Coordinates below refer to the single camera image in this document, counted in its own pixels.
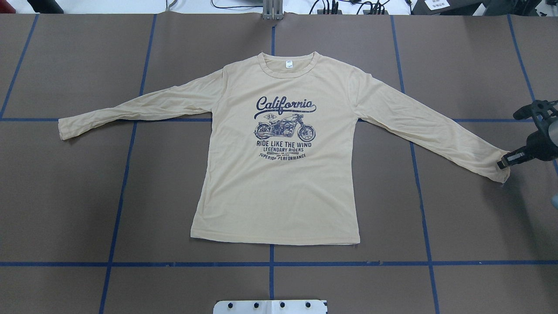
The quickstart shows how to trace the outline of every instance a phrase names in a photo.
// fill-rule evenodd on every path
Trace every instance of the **crew neckline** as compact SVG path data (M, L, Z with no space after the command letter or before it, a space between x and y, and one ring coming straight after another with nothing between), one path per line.
M314 68L314 66L316 65L316 63L318 63L318 59L320 58L320 54L317 53L316 51L314 51L313 53L309 54L309 55L304 55L304 56L272 56L272 55L268 55L265 53L260 53L258 55L258 63L260 65L260 67L262 68L262 70L269 75L270 77L274 77L274 78L297 78L300 77L306 73L308 73L311 69ZM290 73L280 73L280 72L276 72L273 71L272 69L270 69L267 66L266 60L272 60L272 61L288 61L288 60L306 60L306 59L311 59L310 63L305 66L304 68L302 68L300 71L296 71L296 72L290 72Z

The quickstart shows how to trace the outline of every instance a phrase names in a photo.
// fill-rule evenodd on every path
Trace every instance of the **white bracket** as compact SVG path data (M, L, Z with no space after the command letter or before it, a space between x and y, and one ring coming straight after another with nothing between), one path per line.
M213 314L328 314L325 300L219 301Z
M283 20L283 0L263 0L264 20Z

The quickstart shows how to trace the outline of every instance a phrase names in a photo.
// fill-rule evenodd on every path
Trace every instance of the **shirt sleeve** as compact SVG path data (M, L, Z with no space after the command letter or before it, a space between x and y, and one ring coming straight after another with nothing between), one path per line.
M507 151L358 68L353 68L349 84L359 118L493 181L508 179L509 168L501 170L497 165Z
M210 112L224 93L223 75L221 69L181 86L139 96L114 108L59 119L60 138L66 140L117 119L163 120Z

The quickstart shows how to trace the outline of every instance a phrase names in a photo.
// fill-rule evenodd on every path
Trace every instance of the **beige shirt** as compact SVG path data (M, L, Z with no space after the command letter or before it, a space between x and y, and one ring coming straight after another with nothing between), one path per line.
M63 118L60 137L116 119L203 112L213 114L213 131L192 237L359 243L351 169L359 118L496 182L509 176L509 168L496 165L506 151L370 74L316 52L261 53L182 86Z

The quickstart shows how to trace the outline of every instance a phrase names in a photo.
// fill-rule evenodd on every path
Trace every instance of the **white floor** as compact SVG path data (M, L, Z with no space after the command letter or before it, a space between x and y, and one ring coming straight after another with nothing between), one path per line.
M166 9L166 1L172 0L57 0L57 3L65 13L160 13ZM8 0L17 13L35 13L26 0ZM214 0L216 6L257 6L262 4L262 0ZM283 10L298 14L308 14L314 0L283 0ZM339 9L343 14L356 14L359 4L352 5L349 2L339 2ZM389 0L385 5L386 10L391 15L409 15L410 10L404 0ZM318 2L313 13L317 9L322 9L322 2ZM211 5L210 0L178 0L172 7L172 11L180 13L244 13L262 12L261 8L237 8L237 9L218 9ZM556 6L548 6L545 0L537 6L537 11L548 16L558 16ZM477 10L475 15L482 15L484 10Z

